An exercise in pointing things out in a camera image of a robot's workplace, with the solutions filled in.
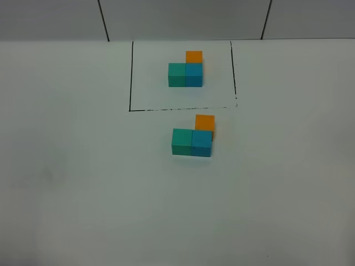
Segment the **l-shaped block arrangement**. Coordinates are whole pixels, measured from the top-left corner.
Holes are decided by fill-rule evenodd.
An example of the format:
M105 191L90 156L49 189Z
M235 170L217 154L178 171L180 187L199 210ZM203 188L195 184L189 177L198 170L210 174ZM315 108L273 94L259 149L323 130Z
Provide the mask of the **l-shaped block arrangement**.
M202 87L202 51L186 51L186 63L169 63L169 87Z
M195 129L173 129L174 155L211 157L215 131L214 115L196 115Z

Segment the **drawn line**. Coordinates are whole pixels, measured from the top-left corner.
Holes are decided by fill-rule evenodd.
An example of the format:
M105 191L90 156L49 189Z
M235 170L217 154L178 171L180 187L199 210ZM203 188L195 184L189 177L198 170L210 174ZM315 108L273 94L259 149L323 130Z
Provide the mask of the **drawn line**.
M232 69L233 69L233 80L234 80L234 94L237 95L237 88L235 85L235 74L234 74L234 61L233 61L233 46L232 46L232 42L231 43L231 57L232 57Z
M129 90L129 110L128 110L128 112L131 112L131 99L132 99L133 44L134 44L134 42L132 42L132 57L131 57L131 87L130 87L130 90Z
M150 111L175 111L175 110L201 110L201 109L225 109L225 107L194 107L194 108L173 108L173 109L147 109L147 110L131 110L131 112L150 112Z

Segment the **teal cube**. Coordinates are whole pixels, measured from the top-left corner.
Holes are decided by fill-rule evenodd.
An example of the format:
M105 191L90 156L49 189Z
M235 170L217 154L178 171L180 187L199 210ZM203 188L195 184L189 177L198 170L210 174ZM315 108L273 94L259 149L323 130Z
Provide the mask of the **teal cube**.
M211 157L212 131L194 130L192 132L192 156Z
M175 155L191 155L192 130L173 129L171 150Z
M185 63L169 63L169 87L185 87Z
M185 66L185 86L202 87L204 67L202 63L187 63Z

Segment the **black line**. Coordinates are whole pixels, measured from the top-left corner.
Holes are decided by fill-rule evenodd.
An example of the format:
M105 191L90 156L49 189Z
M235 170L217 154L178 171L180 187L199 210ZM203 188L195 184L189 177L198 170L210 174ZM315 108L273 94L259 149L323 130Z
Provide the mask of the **black line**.
M268 10L267 10L267 14L266 14L266 19L265 19L265 23L264 23L264 28L262 29L262 33L261 33L261 40L264 39L264 32L266 29L266 24L267 24L267 20L268 20L268 15L270 13L270 9L271 9L271 5L272 5L272 0L270 0L270 4L268 5Z
M107 32L107 27L106 27L106 23L105 23L104 14L102 13L102 8L101 8L100 0L98 0L98 4L99 4L99 8L100 8L100 13L101 13L101 17L102 17L102 22L104 23L104 27L105 27L105 32L106 32L107 41L109 42L109 41L110 41L110 38L109 38L109 34L108 34L108 32Z
M134 42L132 42L132 59L131 59L131 88L130 88L130 91L129 91L129 112L131 112L131 99L132 99L133 44L134 44Z
M149 111L175 111L175 110L201 110L201 109L225 109L225 107L194 107L194 108L173 108L173 109L148 109L148 110L130 110L130 112L149 112Z
M234 80L234 94L237 96L237 87L235 85L235 74L234 74L234 61L233 61L233 46L232 46L232 41L229 41L231 43L231 57L232 57L232 69L233 69L233 80Z

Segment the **green cube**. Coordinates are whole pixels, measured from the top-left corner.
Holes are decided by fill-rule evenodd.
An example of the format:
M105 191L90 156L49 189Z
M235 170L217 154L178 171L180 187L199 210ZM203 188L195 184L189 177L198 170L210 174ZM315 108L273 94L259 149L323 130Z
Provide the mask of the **green cube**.
M169 87L185 87L185 63L169 63Z
M192 130L173 129L173 140L171 150L176 155L191 155Z

